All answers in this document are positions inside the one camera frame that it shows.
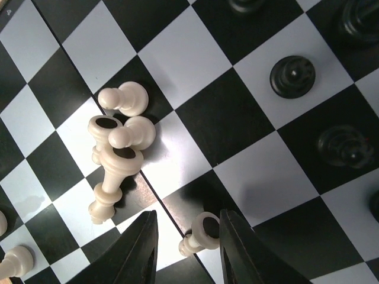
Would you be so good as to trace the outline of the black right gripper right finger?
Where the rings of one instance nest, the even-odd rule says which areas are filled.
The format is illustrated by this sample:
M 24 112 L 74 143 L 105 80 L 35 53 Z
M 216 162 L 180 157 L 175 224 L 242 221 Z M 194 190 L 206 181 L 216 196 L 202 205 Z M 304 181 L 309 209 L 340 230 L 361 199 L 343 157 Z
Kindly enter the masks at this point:
M 310 283 L 232 210 L 220 212 L 220 255 L 224 283 Z

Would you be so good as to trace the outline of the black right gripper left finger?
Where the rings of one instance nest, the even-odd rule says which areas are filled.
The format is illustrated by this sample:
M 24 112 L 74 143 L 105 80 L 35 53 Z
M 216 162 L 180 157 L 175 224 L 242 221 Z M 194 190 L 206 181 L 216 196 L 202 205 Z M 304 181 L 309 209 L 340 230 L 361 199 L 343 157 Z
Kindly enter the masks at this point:
M 144 211 L 97 261 L 81 272 L 81 282 L 154 283 L 157 258 L 157 213 Z

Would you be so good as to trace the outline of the white pawn piece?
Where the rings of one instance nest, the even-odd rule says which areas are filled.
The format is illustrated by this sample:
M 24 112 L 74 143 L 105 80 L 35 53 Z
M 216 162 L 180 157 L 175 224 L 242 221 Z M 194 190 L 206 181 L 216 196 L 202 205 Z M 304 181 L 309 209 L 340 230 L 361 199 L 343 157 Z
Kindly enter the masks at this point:
M 33 255 L 24 246 L 9 250 L 1 261 L 1 280 L 9 277 L 21 277 L 33 269 Z
M 124 82 L 118 88 L 104 88 L 98 94 L 98 102 L 104 109 L 118 110 L 127 117 L 145 112 L 149 104 L 147 90 L 137 82 Z
M 156 128 L 148 118 L 136 116 L 129 118 L 121 127 L 113 129 L 109 136 L 109 144 L 116 149 L 131 147 L 145 150 L 156 138 Z
M 204 249 L 215 250 L 220 245 L 220 220 L 211 212 L 202 212 L 192 222 L 191 234 L 178 245 L 179 252 L 188 257 Z

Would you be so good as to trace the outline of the white king piece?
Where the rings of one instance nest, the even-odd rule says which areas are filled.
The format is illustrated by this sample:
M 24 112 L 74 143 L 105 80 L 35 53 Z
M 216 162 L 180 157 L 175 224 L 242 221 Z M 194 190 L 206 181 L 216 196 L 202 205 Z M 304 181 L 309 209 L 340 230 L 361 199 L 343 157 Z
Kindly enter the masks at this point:
M 99 159 L 105 171 L 104 180 L 94 187 L 95 200 L 88 207 L 91 221 L 96 225 L 114 216 L 114 204 L 123 195 L 120 185 L 126 177 L 140 171 L 144 160 L 139 150 L 130 147 L 117 149 L 111 146 L 104 147 Z

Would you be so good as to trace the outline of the black and grey chessboard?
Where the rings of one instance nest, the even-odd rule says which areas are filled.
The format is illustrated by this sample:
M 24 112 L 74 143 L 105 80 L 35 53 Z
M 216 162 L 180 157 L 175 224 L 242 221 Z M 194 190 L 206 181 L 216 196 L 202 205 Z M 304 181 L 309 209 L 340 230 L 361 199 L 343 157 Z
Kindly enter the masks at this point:
M 204 211 L 236 211 L 313 283 L 377 283 L 378 154 L 362 169 L 320 157 L 316 140 L 351 125 L 378 149 L 378 45 L 335 31 L 345 1 L 8 1 L 1 11 L 1 252 L 28 246 L 12 283 L 66 283 L 143 212 L 158 215 L 156 283 L 222 283 L 219 250 L 178 250 Z M 309 59 L 304 96 L 271 88 L 273 66 Z M 88 213 L 104 169 L 88 122 L 104 88 L 149 94 L 156 139 L 121 185 L 115 215 Z

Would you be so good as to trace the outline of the white rook piece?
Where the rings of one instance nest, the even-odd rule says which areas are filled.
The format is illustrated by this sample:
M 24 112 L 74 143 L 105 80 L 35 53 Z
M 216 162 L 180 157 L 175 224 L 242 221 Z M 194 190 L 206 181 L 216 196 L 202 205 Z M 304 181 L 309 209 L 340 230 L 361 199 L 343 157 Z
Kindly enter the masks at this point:
M 4 235 L 8 229 L 8 221 L 5 214 L 0 211 L 0 236 Z

